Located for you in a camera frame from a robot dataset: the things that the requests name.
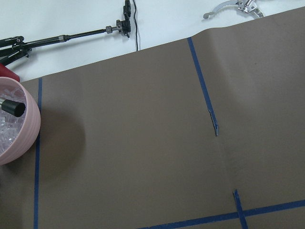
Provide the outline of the pink bowl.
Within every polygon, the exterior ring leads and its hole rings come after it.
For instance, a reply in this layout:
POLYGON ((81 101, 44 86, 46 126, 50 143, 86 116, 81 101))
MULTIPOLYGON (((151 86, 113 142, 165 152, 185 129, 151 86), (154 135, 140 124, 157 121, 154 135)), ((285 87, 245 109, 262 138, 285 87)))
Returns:
POLYGON ((20 117, 0 111, 0 164, 4 165, 24 155, 34 144, 41 126, 41 115, 29 90, 14 79, 1 77, 0 97, 25 105, 20 117))

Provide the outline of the metal muddler black tip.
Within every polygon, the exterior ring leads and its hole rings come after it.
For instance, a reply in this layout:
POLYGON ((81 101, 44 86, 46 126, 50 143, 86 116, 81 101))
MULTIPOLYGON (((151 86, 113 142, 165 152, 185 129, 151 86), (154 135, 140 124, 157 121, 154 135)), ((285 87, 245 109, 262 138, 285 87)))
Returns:
POLYGON ((26 109, 24 103, 12 101, 5 98, 0 98, 0 109, 15 117, 21 117, 26 109))

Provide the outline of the metal tongs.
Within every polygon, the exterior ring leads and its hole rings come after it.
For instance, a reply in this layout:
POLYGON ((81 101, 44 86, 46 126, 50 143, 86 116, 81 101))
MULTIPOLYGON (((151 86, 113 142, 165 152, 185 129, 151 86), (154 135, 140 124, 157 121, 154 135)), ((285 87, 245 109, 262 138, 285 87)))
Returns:
POLYGON ((208 19, 226 8, 232 8, 243 14, 251 14, 255 18, 263 18, 264 14, 259 9, 255 0, 228 0, 218 4, 210 12, 203 15, 203 19, 208 19))

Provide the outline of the black selfie stick tripod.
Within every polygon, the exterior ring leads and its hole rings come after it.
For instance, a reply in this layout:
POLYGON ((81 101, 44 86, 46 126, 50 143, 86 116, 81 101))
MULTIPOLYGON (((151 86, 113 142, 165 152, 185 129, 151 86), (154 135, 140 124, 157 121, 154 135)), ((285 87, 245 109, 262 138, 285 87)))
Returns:
POLYGON ((29 52, 33 48, 67 42, 76 38, 87 37, 102 33, 110 34, 114 31, 117 31, 119 34, 129 37, 131 33, 131 12, 131 3, 129 0, 126 0, 123 6, 124 20, 117 20, 116 26, 114 27, 107 26, 104 29, 99 29, 95 31, 88 31, 73 35, 59 35, 31 42, 25 42, 23 36, 15 36, 11 38, 2 39, 0 41, 0 64, 3 66, 7 66, 24 56, 28 57, 29 52))

